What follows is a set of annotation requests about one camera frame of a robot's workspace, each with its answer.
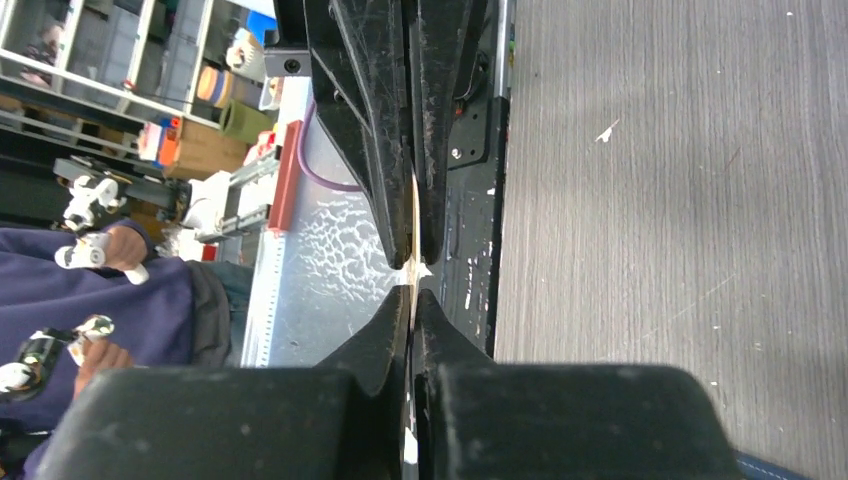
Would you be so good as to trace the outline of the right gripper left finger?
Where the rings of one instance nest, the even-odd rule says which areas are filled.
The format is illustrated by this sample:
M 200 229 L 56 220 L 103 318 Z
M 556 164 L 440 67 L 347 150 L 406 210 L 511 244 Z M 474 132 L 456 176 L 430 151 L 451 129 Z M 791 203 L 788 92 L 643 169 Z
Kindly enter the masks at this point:
M 99 373 L 40 479 L 398 479 L 411 290 L 313 367 Z

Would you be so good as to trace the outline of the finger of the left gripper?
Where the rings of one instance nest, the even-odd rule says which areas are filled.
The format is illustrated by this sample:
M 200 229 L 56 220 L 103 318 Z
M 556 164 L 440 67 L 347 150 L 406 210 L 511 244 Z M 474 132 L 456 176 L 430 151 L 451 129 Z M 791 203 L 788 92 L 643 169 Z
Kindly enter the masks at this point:
M 456 103 L 474 92 L 488 3 L 414 1 L 407 8 L 420 248 L 428 265 L 442 252 L 449 140 Z
M 390 267 L 411 254 L 404 32 L 396 1 L 303 4 L 318 120 L 365 194 Z

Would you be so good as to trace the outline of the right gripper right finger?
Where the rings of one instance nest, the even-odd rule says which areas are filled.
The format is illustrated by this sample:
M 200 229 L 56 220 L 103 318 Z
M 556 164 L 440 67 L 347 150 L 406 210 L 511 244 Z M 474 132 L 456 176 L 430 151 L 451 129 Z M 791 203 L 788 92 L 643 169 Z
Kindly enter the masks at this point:
M 499 364 L 417 298 L 423 479 L 738 479 L 704 388 L 667 365 Z

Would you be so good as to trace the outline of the white credit card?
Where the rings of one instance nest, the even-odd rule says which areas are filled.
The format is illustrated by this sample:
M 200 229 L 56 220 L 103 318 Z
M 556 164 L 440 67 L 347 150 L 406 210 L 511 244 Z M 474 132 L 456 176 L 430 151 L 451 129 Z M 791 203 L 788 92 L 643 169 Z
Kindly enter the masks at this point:
M 419 444 L 417 439 L 416 425 L 416 398 L 415 398 L 415 365 L 414 365 L 414 332 L 417 314 L 418 295 L 420 280 L 431 274 L 426 266 L 422 255 L 421 244 L 421 201 L 419 193 L 419 182 L 415 171 L 411 174 L 411 206 L 412 206 L 412 233 L 411 253 L 404 264 L 403 272 L 406 275 L 405 284 L 409 286 L 411 312 L 408 322 L 409 333 L 407 335 L 406 367 L 405 367 L 405 418 L 402 438 L 402 460 L 401 479 L 418 479 L 418 457 Z

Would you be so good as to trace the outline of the navy blue card holder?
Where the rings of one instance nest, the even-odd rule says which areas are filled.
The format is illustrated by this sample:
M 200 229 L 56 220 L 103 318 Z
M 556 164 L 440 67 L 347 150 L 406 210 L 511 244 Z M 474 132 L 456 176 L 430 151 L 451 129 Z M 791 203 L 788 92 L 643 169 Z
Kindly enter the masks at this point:
M 743 452 L 736 451 L 735 457 L 747 480 L 810 480 L 810 477 Z

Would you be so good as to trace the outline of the operator lower hand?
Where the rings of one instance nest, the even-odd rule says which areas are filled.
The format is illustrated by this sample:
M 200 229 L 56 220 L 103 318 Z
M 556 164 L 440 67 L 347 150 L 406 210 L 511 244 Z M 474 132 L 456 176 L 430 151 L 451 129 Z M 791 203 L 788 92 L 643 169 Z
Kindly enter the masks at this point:
M 130 368 L 135 365 L 130 353 L 119 345 L 101 338 L 85 340 L 82 346 L 84 360 L 74 382 L 73 399 L 76 399 L 96 374 L 108 369 Z

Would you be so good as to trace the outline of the operator upper hand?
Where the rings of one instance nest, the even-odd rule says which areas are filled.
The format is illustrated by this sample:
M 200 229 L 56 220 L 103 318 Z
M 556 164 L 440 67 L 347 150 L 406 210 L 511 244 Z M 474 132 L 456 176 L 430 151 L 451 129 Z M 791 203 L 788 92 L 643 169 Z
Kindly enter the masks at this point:
M 124 220 L 108 227 L 104 266 L 128 271 L 140 266 L 152 252 L 151 242 L 135 222 Z

